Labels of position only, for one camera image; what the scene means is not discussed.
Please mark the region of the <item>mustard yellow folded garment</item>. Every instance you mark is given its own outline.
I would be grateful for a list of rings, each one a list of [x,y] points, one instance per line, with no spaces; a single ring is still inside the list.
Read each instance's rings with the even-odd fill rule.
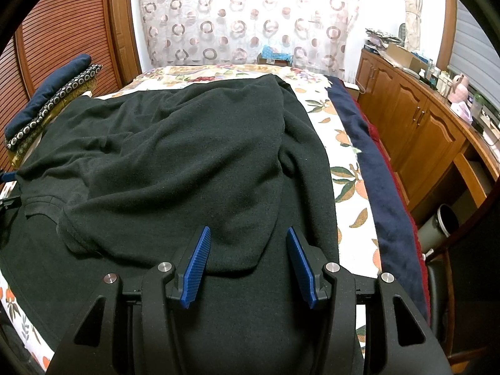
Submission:
[[[89,92],[90,94],[96,89],[98,85],[98,81],[96,78],[88,80],[87,83],[78,87],[76,90],[69,93],[68,96],[63,98],[58,104],[56,104],[47,114],[47,116],[43,119],[42,123],[36,126],[33,130],[31,130],[27,135],[25,135],[24,139],[20,142],[20,144],[16,147],[15,151],[8,150],[7,154],[11,161],[11,166],[13,168],[19,168],[22,165],[23,160],[27,157],[26,153],[30,150],[31,147],[34,146],[34,142],[37,138],[43,133],[46,127],[52,121],[55,121],[55,118],[59,116],[63,110],[76,98],[84,95]]]

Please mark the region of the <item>navy blanket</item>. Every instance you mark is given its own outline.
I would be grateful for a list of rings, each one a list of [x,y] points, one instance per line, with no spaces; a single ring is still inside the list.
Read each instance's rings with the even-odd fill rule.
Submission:
[[[375,126],[363,114],[342,80],[330,76],[328,98],[339,113],[357,155],[375,220],[381,267],[392,273],[425,320],[430,319],[430,296],[418,229],[404,203],[388,156],[382,151]]]

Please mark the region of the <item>dark patterned folded garment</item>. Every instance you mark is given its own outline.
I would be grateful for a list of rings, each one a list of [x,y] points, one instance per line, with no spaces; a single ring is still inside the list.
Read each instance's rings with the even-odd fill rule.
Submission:
[[[37,116],[33,118],[29,124],[20,129],[10,141],[7,141],[4,137],[4,143],[7,150],[13,151],[24,139],[31,130],[36,126],[40,125],[43,119],[47,116],[48,112],[58,104],[63,98],[69,95],[70,92],[76,90],[78,87],[87,83],[88,80],[96,78],[98,73],[101,71],[103,66],[100,63],[91,63],[90,66],[81,72],[78,76],[72,78],[68,83],[66,83],[62,88],[60,88],[57,93],[46,102],[41,110],[38,112]]]

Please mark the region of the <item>grey cylindrical bin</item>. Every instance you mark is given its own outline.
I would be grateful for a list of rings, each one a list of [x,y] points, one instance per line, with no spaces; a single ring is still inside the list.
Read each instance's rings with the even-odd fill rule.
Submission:
[[[440,205],[436,213],[419,229],[419,243],[423,253],[435,250],[459,229],[458,217],[448,205]]]

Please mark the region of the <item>navy folded garment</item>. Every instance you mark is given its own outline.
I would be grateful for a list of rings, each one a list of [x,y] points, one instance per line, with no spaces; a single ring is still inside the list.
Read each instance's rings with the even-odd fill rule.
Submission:
[[[7,141],[14,138],[15,134],[35,118],[43,105],[48,102],[57,91],[72,78],[86,70],[92,62],[92,57],[82,53],[74,57],[66,65],[51,73],[36,90],[25,107],[5,126],[4,136]]]

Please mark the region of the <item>brown louvered wardrobe door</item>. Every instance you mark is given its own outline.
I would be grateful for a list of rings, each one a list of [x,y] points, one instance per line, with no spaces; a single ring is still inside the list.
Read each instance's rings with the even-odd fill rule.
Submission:
[[[22,110],[51,72],[80,53],[102,65],[99,96],[141,73],[131,0],[40,0],[1,50],[1,124]]]

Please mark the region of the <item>wooden sideboard cabinet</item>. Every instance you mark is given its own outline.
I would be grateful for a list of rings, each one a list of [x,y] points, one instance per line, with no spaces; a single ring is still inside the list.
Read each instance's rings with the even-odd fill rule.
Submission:
[[[499,178],[480,134],[437,92],[372,52],[361,52],[356,81],[413,218],[421,223],[464,193],[480,207]]]

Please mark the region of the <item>pink kettle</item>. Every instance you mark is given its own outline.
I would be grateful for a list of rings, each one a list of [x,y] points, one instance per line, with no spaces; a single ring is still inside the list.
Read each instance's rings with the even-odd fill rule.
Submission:
[[[469,78],[464,75],[456,75],[452,79],[452,86],[447,96],[450,103],[466,102],[469,96]]]

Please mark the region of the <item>circle pattern curtain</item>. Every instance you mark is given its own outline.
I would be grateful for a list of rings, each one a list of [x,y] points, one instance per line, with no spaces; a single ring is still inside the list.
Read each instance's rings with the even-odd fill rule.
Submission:
[[[267,50],[292,65],[354,78],[360,0],[138,0],[154,67],[249,64]]]

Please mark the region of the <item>floral quilt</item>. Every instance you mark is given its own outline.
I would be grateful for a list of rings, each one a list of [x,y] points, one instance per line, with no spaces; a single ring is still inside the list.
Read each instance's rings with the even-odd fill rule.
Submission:
[[[191,83],[208,83],[216,80],[252,79],[262,75],[276,75],[291,86],[330,87],[326,76],[305,69],[269,64],[220,64],[202,66],[166,66],[151,69],[138,75],[124,90],[180,89]]]

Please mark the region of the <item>cardboard box on cabinet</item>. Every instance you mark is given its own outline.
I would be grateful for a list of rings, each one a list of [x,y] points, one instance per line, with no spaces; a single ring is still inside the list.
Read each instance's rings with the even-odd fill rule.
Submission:
[[[411,69],[419,74],[421,69],[427,69],[428,65],[419,57],[415,56],[405,48],[397,44],[390,43],[385,51],[387,57],[401,68]]]

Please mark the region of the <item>grey window blind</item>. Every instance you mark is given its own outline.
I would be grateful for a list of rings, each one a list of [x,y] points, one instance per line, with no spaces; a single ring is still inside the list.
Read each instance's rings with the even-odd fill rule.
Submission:
[[[456,30],[449,68],[499,110],[499,55],[469,10],[457,1]]]

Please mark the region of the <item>blue item box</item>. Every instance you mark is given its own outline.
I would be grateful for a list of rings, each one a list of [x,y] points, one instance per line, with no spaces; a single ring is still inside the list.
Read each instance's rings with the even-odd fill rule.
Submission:
[[[257,55],[257,63],[276,66],[292,66],[293,55],[286,52],[279,52],[271,46],[265,45],[261,53]]]

